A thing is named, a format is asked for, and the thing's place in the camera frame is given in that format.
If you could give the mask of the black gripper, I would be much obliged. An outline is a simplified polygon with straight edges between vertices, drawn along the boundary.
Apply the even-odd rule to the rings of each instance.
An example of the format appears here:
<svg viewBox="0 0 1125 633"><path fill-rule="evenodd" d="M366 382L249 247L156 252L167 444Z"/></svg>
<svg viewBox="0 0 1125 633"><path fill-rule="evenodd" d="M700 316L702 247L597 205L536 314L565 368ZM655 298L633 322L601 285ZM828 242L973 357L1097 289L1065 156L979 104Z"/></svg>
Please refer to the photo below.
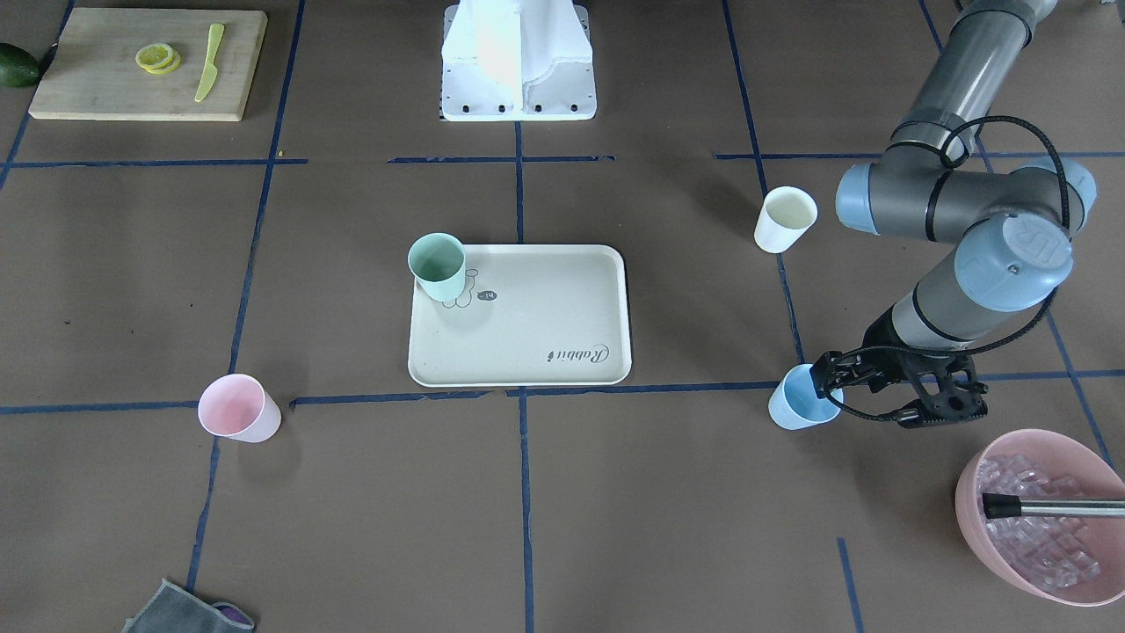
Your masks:
<svg viewBox="0 0 1125 633"><path fill-rule="evenodd" d="M964 350L974 340L940 325L921 308L891 308L868 327L861 353L829 350L810 368L818 399L843 401L844 389L868 386L880 392L889 385L909 383L922 391L921 378L936 378L939 392L980 392L976 369Z"/></svg>

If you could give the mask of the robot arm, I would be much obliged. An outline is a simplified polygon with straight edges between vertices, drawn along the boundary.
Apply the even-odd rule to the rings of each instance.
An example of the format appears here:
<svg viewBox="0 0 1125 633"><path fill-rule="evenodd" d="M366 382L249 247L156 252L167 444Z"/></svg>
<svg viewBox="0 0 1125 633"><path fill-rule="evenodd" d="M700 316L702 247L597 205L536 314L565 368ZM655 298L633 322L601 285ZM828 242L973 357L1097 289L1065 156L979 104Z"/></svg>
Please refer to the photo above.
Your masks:
<svg viewBox="0 0 1125 633"><path fill-rule="evenodd" d="M817 361L818 391L876 392L922 373L947 386L950 363L1046 302L1071 273L1072 239L1097 197L1089 170L1054 150L1007 175L962 170L1005 76L1054 8L968 3L883 156L842 178L835 206L845 227L953 250L868 327L858 353Z"/></svg>

